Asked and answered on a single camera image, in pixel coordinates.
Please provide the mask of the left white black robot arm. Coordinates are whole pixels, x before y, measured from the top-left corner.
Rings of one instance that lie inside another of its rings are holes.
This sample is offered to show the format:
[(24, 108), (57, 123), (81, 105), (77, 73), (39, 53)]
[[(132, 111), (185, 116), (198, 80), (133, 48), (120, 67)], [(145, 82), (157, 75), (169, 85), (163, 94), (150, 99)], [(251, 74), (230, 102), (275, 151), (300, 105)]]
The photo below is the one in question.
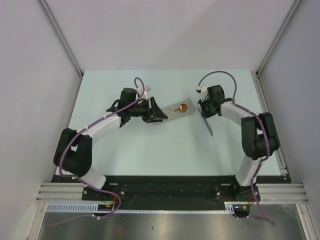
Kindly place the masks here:
[(73, 174), (81, 182), (93, 187), (100, 200), (110, 196), (107, 178), (92, 165), (93, 146), (113, 130), (123, 127), (131, 118), (145, 123), (158, 123), (168, 119), (155, 98), (146, 98), (142, 90), (124, 88), (106, 114), (83, 129), (66, 128), (62, 131), (53, 157), (59, 170)]

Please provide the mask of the grey cloth napkin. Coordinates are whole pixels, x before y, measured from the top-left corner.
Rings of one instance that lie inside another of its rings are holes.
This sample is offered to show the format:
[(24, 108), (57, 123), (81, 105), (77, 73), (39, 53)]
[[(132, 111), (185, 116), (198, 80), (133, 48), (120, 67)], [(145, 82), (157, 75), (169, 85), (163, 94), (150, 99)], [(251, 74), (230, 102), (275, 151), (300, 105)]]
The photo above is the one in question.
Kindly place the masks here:
[(193, 104), (190, 98), (186, 98), (175, 104), (162, 107), (161, 110), (167, 115), (168, 118), (161, 122), (156, 122), (155, 124), (164, 124), (194, 114), (196, 112), (196, 106)]

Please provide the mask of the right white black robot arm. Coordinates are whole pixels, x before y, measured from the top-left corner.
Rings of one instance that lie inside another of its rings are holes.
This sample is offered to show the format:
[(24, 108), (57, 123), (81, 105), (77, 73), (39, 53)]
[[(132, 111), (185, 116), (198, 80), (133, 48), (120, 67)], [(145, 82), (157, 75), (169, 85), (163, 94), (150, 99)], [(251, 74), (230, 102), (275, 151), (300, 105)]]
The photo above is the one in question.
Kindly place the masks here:
[(257, 114), (226, 98), (223, 88), (197, 86), (201, 94), (198, 101), (202, 118), (218, 115), (227, 118), (241, 128), (241, 146), (244, 152), (239, 170), (233, 177), (230, 194), (237, 201), (254, 195), (255, 182), (263, 163), (280, 147), (280, 141), (271, 113)]

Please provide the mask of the silver butter knife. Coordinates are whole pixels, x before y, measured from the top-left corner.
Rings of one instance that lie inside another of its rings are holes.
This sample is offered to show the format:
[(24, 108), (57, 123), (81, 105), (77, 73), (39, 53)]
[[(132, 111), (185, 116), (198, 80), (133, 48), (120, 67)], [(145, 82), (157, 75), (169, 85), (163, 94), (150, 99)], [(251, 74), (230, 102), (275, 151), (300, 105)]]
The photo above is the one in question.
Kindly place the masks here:
[(205, 123), (205, 125), (206, 125), (206, 128), (207, 128), (208, 131), (209, 131), (209, 134), (210, 134), (211, 136), (213, 136), (213, 130), (212, 130), (210, 124), (208, 123), (207, 119), (204, 117), (201, 109), (198, 107), (197, 110), (199, 111), (199, 113), (200, 113), (200, 115), (201, 115), (201, 117), (202, 117), (202, 119), (203, 119), (203, 121), (204, 121), (204, 123)]

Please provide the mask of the copper spoon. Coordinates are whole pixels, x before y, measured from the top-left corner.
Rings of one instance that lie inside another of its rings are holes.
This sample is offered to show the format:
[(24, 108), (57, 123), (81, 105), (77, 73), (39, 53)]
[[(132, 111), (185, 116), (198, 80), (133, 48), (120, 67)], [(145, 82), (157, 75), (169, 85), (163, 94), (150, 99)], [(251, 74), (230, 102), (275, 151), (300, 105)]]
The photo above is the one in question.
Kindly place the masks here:
[(177, 108), (173, 109), (172, 112), (184, 113), (188, 109), (187, 104), (181, 103)]

